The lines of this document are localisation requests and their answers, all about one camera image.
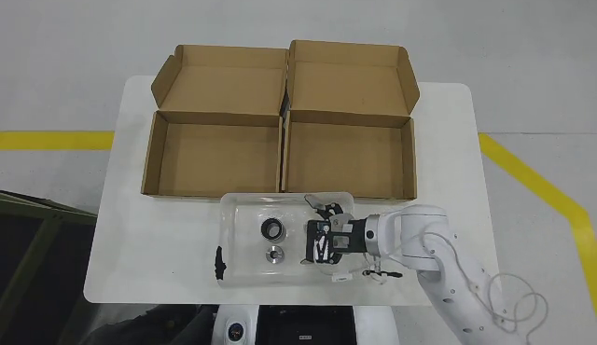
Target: cardboard box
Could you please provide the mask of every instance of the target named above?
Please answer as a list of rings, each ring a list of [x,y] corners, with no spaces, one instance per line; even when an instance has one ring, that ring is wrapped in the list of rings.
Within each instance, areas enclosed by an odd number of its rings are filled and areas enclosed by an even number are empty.
[[[417,196],[419,90],[402,47],[293,41],[282,188]]]
[[[279,192],[287,50],[181,45],[156,76],[142,192]]]

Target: gray floor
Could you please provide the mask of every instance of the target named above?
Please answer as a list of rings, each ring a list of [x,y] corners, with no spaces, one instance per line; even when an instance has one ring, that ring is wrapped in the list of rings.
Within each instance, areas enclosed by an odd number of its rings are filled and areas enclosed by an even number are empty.
[[[295,38],[399,44],[419,80],[467,84],[479,131],[597,228],[597,0],[0,0],[0,130],[112,130],[125,80],[155,74],[177,44],[285,48]],[[0,151],[0,187],[96,211],[108,156]],[[595,343],[567,221],[484,167],[500,268],[551,303],[535,343],[569,342],[571,330],[574,343]],[[96,324],[136,309],[104,307]],[[456,343],[431,309],[397,308],[396,322],[405,344]]]

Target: black wire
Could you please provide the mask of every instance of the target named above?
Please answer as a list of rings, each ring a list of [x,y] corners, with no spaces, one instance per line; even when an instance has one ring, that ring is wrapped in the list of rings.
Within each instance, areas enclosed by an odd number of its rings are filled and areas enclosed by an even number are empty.
[[[402,278],[402,273],[401,272],[395,272],[395,271],[380,271],[380,272],[375,272],[372,269],[366,269],[363,271],[363,275],[365,276],[369,276],[371,274],[376,274],[379,276],[385,275],[389,278]]]

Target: white table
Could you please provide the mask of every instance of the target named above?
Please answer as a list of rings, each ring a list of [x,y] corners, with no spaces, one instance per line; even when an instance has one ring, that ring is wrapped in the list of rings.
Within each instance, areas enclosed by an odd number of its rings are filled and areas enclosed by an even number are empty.
[[[127,81],[104,183],[85,281],[85,297],[109,303],[429,305],[413,271],[385,285],[220,288],[214,258],[218,200],[155,199],[140,192],[149,126],[157,109],[153,76]],[[471,253],[498,271],[492,220],[470,90],[421,83],[415,138],[419,199],[445,208]],[[354,215],[404,204],[357,200]]]

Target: transparent plastic tray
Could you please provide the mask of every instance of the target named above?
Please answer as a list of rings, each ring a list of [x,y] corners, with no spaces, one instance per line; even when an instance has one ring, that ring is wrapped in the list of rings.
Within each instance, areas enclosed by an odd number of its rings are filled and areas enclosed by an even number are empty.
[[[336,202],[345,213],[352,213],[353,196],[346,192],[313,193],[324,203]],[[222,261],[226,264],[223,287],[252,285],[305,285],[331,283],[334,273],[360,266],[361,255],[345,255],[339,264],[301,264],[305,258],[306,224],[322,219],[305,201],[305,194],[229,193],[220,201],[220,240]],[[261,235],[261,224],[268,218],[279,219],[285,227],[285,238],[277,243]],[[284,250],[282,263],[272,264],[266,258],[268,248],[278,245]]]

